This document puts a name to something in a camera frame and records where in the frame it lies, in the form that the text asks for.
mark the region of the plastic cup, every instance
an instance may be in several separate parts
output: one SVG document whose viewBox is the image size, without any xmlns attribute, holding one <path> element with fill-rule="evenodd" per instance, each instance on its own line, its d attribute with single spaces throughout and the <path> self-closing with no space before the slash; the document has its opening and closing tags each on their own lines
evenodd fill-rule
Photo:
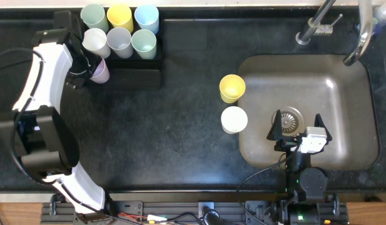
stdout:
<svg viewBox="0 0 386 225">
<path fill-rule="evenodd" d="M 245 82 L 237 75 L 229 74 L 219 83 L 220 96 L 226 103 L 237 101 L 245 92 Z"/>
<path fill-rule="evenodd" d="M 142 59 L 153 59 L 156 56 L 156 37 L 149 30 L 139 30 L 131 37 L 131 44 Z"/>
<path fill-rule="evenodd" d="M 106 20 L 105 10 L 101 5 L 89 4 L 85 6 L 81 10 L 80 17 L 89 28 L 99 28 L 108 32 L 108 20 Z"/>
<path fill-rule="evenodd" d="M 109 71 L 108 71 L 108 68 L 106 67 L 106 63 L 104 59 L 98 64 L 90 80 L 98 84 L 105 83 L 106 81 L 109 80 Z"/>
<path fill-rule="evenodd" d="M 133 18 L 128 5 L 113 5 L 108 9 L 106 16 L 114 28 L 126 28 L 130 33 L 133 32 Z"/>
<path fill-rule="evenodd" d="M 248 123 L 247 114 L 237 106 L 226 108 L 220 120 L 223 130 L 228 134 L 235 134 L 244 130 Z"/>
<path fill-rule="evenodd" d="M 106 36 L 110 48 L 121 58 L 129 58 L 133 54 L 131 34 L 123 27 L 113 28 Z"/>
<path fill-rule="evenodd" d="M 160 29 L 160 12 L 153 5 L 138 6 L 135 19 L 141 29 L 147 29 L 154 34 Z"/>
<path fill-rule="evenodd" d="M 107 58 L 111 54 L 111 49 L 106 43 L 106 34 L 103 30 L 92 28 L 84 32 L 83 46 L 90 52 Z"/>
</svg>

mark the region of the sink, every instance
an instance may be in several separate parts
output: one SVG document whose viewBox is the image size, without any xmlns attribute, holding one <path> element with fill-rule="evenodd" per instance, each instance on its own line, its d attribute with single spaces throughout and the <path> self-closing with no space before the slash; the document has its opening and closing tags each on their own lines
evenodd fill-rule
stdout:
<svg viewBox="0 0 386 225">
<path fill-rule="evenodd" d="M 344 56 L 252 56 L 238 75 L 246 83 L 238 106 L 248 116 L 239 134 L 240 152 L 252 166 L 264 168 L 278 161 L 266 136 L 276 110 L 282 111 L 284 135 L 303 133 L 320 113 L 333 141 L 311 157 L 324 169 L 367 169 L 379 153 L 367 70 L 360 62 L 344 66 Z"/>
</svg>

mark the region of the faucet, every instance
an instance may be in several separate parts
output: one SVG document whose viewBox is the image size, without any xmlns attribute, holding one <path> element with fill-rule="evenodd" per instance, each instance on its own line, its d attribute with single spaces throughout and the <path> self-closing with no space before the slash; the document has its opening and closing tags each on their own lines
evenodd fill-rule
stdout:
<svg viewBox="0 0 386 225">
<path fill-rule="evenodd" d="M 340 15 L 331 25 L 321 25 L 320 22 L 325 17 L 326 13 L 328 13 L 335 1 L 336 0 L 326 0 L 317 13 L 315 13 L 314 17 L 308 20 L 303 31 L 297 33 L 295 39 L 299 44 L 308 44 L 313 35 L 330 35 L 333 32 L 333 26 L 342 17 L 342 15 Z M 372 36 L 373 15 L 371 0 L 358 0 L 358 7 L 360 11 L 361 24 L 358 44 L 354 51 L 344 58 L 343 63 L 346 66 L 351 66 L 362 56 Z"/>
</svg>

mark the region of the drain strainer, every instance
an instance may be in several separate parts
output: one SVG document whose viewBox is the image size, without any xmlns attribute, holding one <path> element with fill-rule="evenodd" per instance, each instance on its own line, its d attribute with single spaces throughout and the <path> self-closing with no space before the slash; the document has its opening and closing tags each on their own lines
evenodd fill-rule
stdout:
<svg viewBox="0 0 386 225">
<path fill-rule="evenodd" d="M 287 106 L 280 109 L 282 115 L 282 131 L 286 136 L 293 136 L 299 133 L 303 127 L 304 119 L 297 109 Z M 276 112 L 272 116 L 272 124 L 275 120 Z"/>
</svg>

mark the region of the wooden table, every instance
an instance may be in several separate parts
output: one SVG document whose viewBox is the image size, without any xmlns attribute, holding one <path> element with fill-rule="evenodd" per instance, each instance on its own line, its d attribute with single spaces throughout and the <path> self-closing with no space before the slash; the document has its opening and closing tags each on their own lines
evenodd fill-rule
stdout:
<svg viewBox="0 0 386 225">
<path fill-rule="evenodd" d="M 4 224 L 37 225 L 40 222 L 41 203 L 0 203 Z M 350 224 L 386 224 L 386 202 L 347 203 Z"/>
</svg>

